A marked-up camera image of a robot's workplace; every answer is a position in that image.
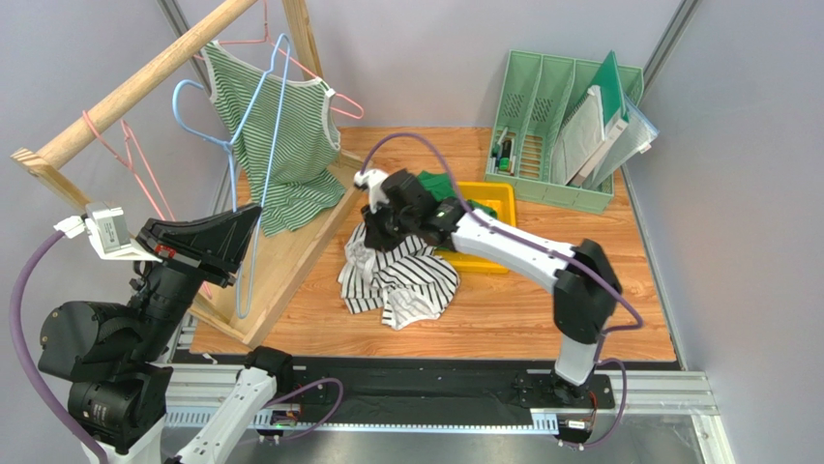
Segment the black white striped tank top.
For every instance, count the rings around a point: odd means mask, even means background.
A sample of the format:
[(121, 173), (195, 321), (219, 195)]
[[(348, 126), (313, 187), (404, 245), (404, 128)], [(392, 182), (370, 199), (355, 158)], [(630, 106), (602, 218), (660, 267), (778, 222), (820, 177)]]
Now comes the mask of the black white striped tank top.
[(366, 247), (361, 223), (348, 238), (344, 256), (338, 284), (349, 312), (380, 309), (381, 322), (395, 331), (439, 319), (460, 285), (456, 269), (414, 236), (391, 251), (377, 251)]

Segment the blue wire hanger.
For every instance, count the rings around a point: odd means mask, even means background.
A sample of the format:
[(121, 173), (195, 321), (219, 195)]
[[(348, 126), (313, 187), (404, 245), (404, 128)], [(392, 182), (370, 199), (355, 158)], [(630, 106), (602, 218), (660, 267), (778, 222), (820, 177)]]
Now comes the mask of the blue wire hanger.
[(190, 128), (179, 109), (180, 94), (186, 87), (198, 90), (203, 85), (184, 79), (177, 83), (171, 99), (172, 112), (178, 125), (184, 131), (223, 149), (228, 158), (230, 186), (237, 187), (239, 172), (243, 167), (253, 180), (262, 186), (260, 195), (254, 199), (267, 201), (271, 169), (277, 153), (278, 131), (285, 97), (283, 80), (288, 75), (291, 41), (281, 34), (274, 42), (269, 68), (261, 71), (246, 62), (238, 61), (217, 42), (205, 48), (205, 57), (215, 88), (212, 101), (219, 116), (232, 130), (228, 140)]

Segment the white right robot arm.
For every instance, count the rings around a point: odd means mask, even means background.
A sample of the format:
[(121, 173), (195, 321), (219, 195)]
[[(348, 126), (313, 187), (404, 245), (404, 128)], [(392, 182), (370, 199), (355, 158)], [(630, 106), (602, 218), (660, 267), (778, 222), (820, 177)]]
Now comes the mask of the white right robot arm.
[(368, 205), (362, 210), (367, 247), (389, 251), (407, 237), (416, 237), (433, 247), (501, 265), (550, 293), (554, 324), (563, 335), (554, 372), (571, 386), (589, 381), (603, 328), (622, 295), (598, 243), (554, 242), (503, 223), (481, 209), (467, 211), (456, 197), (436, 200), (406, 170), (357, 172), (354, 185), (368, 194)]

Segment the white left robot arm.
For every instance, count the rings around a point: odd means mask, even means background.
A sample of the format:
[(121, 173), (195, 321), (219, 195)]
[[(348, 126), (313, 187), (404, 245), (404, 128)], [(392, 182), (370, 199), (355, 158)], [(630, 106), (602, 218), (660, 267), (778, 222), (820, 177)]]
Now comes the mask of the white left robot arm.
[(162, 462), (173, 371), (159, 358), (204, 283), (234, 284), (261, 213), (252, 203), (193, 221), (150, 218), (132, 236), (121, 208), (97, 202), (62, 222), (65, 235), (85, 234), (101, 259), (135, 272), (126, 304), (67, 302), (42, 325), (38, 368), (71, 383), (68, 412), (93, 440), (89, 456)]

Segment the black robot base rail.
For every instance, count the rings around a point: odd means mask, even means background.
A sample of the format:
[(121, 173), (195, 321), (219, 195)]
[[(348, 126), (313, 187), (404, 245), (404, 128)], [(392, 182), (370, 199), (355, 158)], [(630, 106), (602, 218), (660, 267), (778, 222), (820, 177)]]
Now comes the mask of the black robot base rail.
[(275, 396), (295, 392), (301, 420), (401, 426), (518, 426), (534, 409), (585, 417), (621, 403), (594, 374), (563, 390), (552, 361), (294, 357)]

